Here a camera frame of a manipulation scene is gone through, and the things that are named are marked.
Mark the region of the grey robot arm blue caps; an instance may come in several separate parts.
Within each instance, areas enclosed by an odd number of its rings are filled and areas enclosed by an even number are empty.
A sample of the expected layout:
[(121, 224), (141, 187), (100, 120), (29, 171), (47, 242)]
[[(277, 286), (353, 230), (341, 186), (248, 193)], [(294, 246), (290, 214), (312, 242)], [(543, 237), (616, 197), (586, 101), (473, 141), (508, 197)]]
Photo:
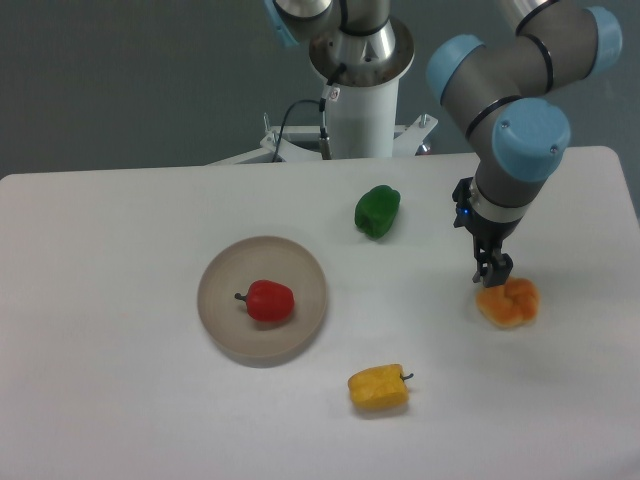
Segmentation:
[[(269, 1), (279, 38), (307, 42), (324, 81), (319, 143), (325, 158), (387, 157), (396, 138), (399, 79), (414, 58), (406, 26), (387, 1)], [(477, 37), (443, 43), (427, 83), (479, 158), (453, 192), (456, 227), (473, 238), (475, 280), (504, 284), (513, 267), (503, 241), (560, 164), (571, 129), (545, 95), (616, 63), (623, 36), (602, 7), (573, 1), (504, 1), (514, 41), (489, 49)]]

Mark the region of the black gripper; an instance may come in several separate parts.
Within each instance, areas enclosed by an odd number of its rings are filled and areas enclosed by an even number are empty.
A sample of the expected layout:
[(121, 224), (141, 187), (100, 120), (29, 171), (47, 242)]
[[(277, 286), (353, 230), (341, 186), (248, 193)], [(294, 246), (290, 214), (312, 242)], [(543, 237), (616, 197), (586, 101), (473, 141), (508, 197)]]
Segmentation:
[(513, 268), (513, 261), (508, 254), (492, 253), (502, 248), (503, 241), (513, 233), (520, 219), (511, 222), (494, 222), (482, 217), (475, 210), (468, 208), (464, 214), (464, 227), (473, 237), (476, 272), (472, 277), (474, 283), (482, 283), (486, 288), (504, 285)]

